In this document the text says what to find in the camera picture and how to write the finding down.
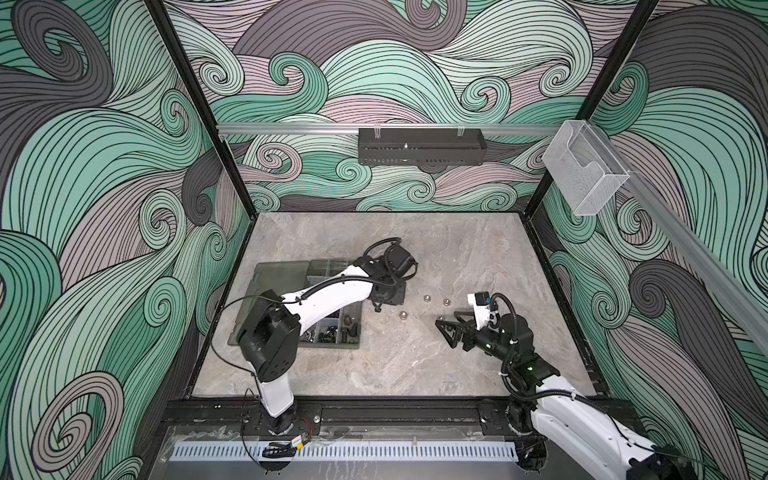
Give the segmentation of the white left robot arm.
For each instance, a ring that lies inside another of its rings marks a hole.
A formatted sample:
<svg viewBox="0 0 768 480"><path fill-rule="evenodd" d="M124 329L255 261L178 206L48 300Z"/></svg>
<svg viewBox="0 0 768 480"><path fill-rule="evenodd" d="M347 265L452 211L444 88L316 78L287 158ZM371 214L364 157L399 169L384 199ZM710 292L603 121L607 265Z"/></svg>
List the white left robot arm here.
<svg viewBox="0 0 768 480"><path fill-rule="evenodd" d="M369 246L333 277L295 292L255 295L235 340L253 372L264 412L274 420L294 415L288 372L307 330L357 302L368 300L377 312L384 305L401 305L406 283L417 272L418 262L402 239L390 237Z"/></svg>

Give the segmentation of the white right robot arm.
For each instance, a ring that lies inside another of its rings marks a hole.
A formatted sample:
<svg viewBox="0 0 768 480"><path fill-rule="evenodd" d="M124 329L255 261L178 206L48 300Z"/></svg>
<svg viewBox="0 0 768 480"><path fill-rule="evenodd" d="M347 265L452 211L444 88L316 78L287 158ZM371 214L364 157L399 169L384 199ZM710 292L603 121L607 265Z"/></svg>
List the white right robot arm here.
<svg viewBox="0 0 768 480"><path fill-rule="evenodd" d="M452 348L474 348L501 361L500 377L511 404L507 418L516 432L553 442L595 479L694 479L693 461L661 447L610 416L579 393L534 347L524 317L496 314L479 329L462 312L435 326Z"/></svg>

